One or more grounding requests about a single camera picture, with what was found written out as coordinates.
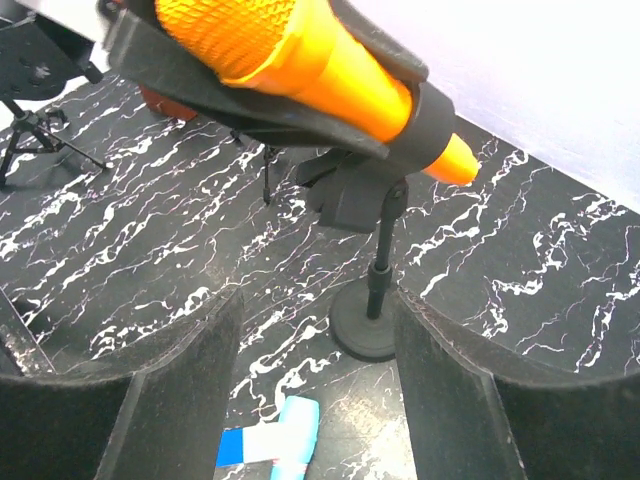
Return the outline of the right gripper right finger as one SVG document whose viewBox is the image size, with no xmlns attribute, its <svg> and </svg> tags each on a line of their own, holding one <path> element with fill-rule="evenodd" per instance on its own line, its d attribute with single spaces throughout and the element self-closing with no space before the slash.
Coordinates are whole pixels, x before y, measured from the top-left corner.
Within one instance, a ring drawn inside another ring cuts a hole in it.
<svg viewBox="0 0 640 480">
<path fill-rule="evenodd" d="M 517 354 L 420 299 L 392 297 L 421 479 L 635 479 L 639 377 L 589 377 Z"/>
</svg>

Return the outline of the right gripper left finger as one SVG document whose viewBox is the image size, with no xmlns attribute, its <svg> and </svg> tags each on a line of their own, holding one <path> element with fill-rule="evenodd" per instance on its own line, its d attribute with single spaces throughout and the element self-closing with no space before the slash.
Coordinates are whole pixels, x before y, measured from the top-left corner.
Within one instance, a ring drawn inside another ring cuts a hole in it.
<svg viewBox="0 0 640 480">
<path fill-rule="evenodd" d="M 141 340 L 59 373 L 1 302 L 5 479 L 210 479 L 244 316 L 226 288 Z"/>
</svg>

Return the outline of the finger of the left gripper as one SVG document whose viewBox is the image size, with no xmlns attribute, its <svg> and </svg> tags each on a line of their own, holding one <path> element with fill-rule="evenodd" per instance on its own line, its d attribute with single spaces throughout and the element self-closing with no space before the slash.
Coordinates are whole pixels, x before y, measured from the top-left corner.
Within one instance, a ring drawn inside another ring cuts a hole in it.
<svg viewBox="0 0 640 480">
<path fill-rule="evenodd" d="M 176 41 L 129 10 L 107 33 L 109 62 L 123 77 L 266 144 L 337 147 L 385 158 L 389 148 L 291 99 L 223 85 Z"/>
<path fill-rule="evenodd" d="M 405 83 L 427 80 L 427 65 L 394 37 L 374 24 L 349 1 L 330 0 L 329 4 L 346 30 L 396 79 Z"/>
</svg>

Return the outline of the orange microphone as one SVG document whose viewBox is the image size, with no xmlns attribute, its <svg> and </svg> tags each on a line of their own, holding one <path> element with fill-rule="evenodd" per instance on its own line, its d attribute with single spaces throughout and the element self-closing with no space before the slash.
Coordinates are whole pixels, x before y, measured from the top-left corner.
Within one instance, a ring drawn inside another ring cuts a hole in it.
<svg viewBox="0 0 640 480">
<path fill-rule="evenodd" d="M 232 88 L 291 98 L 392 146 L 418 169 L 471 183 L 479 163 L 453 131 L 452 102 L 394 78 L 326 1 L 158 1 L 166 32 Z"/>
</svg>

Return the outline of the cyan toy microphone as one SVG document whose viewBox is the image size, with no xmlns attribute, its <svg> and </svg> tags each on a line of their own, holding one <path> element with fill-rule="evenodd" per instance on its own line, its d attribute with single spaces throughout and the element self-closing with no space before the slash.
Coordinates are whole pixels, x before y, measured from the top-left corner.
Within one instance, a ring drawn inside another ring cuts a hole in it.
<svg viewBox="0 0 640 480">
<path fill-rule="evenodd" d="M 279 451 L 271 480 L 303 480 L 314 455 L 320 421 L 320 405 L 313 399 L 289 396 L 281 409 Z"/>
</svg>

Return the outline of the black tripod mic stand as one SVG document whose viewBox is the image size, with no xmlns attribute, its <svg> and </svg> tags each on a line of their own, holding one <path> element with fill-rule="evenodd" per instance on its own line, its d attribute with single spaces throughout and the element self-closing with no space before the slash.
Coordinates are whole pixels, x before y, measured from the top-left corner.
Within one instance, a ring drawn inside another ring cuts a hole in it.
<svg viewBox="0 0 640 480">
<path fill-rule="evenodd" d="M 265 205 L 271 204 L 270 167 L 278 157 L 281 148 L 270 145 L 264 146 L 262 155 L 264 183 L 262 199 Z M 338 166 L 352 155 L 351 152 L 342 149 L 330 149 L 327 152 L 307 159 L 299 164 L 300 173 L 297 173 L 296 184 L 304 188 L 312 189 L 322 180 L 333 173 Z"/>
</svg>

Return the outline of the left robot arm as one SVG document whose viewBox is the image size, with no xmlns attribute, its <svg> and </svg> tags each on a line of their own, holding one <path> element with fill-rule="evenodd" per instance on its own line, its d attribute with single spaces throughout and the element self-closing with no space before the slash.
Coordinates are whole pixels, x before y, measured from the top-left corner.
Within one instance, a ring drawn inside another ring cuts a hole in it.
<svg viewBox="0 0 640 480">
<path fill-rule="evenodd" d="M 97 16 L 97 41 L 123 77 L 262 143 L 278 147 L 337 147 L 384 159 L 387 145 L 291 99 L 223 85 L 216 74 L 160 27 L 151 1 L 125 1 L 114 15 L 86 2 Z M 28 1 L 1 4 L 1 96 L 48 100 L 79 76 L 97 83 L 95 41 L 57 23 Z"/>
</svg>

